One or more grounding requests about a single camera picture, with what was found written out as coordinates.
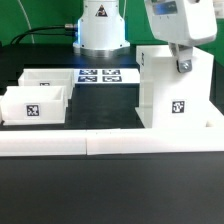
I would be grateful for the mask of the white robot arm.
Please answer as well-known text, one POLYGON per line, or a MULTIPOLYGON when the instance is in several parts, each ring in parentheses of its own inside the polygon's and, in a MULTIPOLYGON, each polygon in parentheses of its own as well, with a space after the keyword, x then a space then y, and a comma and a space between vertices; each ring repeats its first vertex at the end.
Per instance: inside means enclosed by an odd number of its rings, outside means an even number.
MULTIPOLYGON (((191 71, 193 48, 216 38, 213 0, 144 0, 144 5, 153 36, 168 43, 177 70, 191 71)), ((73 43, 76 53, 111 57, 130 47, 119 0, 83 0, 83 6, 73 43)))

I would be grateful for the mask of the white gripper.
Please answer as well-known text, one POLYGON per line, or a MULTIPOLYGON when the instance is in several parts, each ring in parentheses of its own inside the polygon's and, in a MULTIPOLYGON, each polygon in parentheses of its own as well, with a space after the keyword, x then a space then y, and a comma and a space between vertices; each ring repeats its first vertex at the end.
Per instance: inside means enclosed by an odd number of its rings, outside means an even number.
POLYGON ((144 3, 153 36, 169 42, 179 73, 190 72, 193 48, 189 46, 212 42, 217 35, 213 0, 144 0, 144 3))

